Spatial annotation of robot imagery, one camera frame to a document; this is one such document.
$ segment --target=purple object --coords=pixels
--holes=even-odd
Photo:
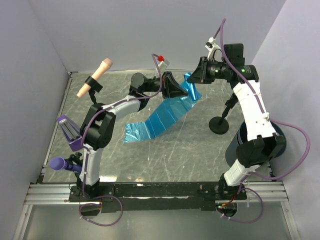
[[[80,127],[65,115],[58,117],[57,122],[73,152],[82,149]]]
[[[50,166],[50,168],[52,168],[53,170],[56,170],[56,171],[65,169],[68,171],[77,172],[79,174],[82,171],[81,166],[78,166],[73,163],[67,163],[67,161],[63,157],[60,157],[60,156],[52,158],[49,162],[49,166]]]

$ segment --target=purple handle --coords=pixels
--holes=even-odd
[[[52,168],[53,170],[59,171],[62,169],[71,171],[71,172],[77,172],[77,173],[81,173],[82,171],[82,167],[78,166],[76,164],[69,164],[67,163],[67,161],[60,156],[56,156],[54,158],[52,158],[49,162],[49,166],[50,168]]]

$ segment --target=beige cylindrical object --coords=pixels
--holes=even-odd
[[[105,60],[103,60],[99,66],[99,68],[94,72],[94,74],[92,74],[92,78],[96,81],[98,81],[98,79],[102,76],[102,74],[104,74],[106,71],[108,71],[112,66],[112,61],[109,58],[106,58]],[[83,95],[85,95],[89,90],[90,90],[90,86],[88,84],[84,84],[82,86],[82,88],[79,90],[79,92],[77,93],[77,96],[79,98],[81,98]]]

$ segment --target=black mounting plate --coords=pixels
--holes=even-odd
[[[216,201],[223,199],[218,193],[218,182],[100,182],[99,195],[120,199],[125,211],[201,209],[215,211]],[[82,196],[77,186],[71,188],[70,202],[92,202]],[[236,200],[246,200],[246,192],[240,192]],[[102,213],[120,210],[118,201],[106,197],[102,200]]]

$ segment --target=white cable clip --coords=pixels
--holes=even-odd
[[[262,118],[268,120],[269,119],[269,113],[268,112],[262,113]]]
[[[214,39],[213,37],[210,37],[208,42],[204,45],[206,49],[208,49],[209,53],[208,53],[208,60],[211,60],[214,58],[214,52],[217,49],[221,48],[216,44],[216,39]]]

